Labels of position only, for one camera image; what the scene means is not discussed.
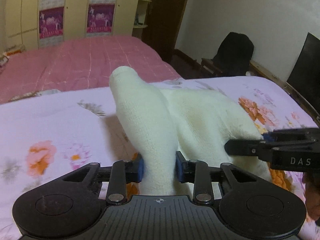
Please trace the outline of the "person's right hand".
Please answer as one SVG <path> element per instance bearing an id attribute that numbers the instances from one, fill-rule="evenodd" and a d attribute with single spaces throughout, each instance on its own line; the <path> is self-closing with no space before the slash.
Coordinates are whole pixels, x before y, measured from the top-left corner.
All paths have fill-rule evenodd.
<path id="1" fill-rule="evenodd" d="M 316 187 L 307 173 L 303 174 L 303 183 L 305 184 L 305 205 L 308 215 L 314 221 L 319 220 L 319 187 Z"/>

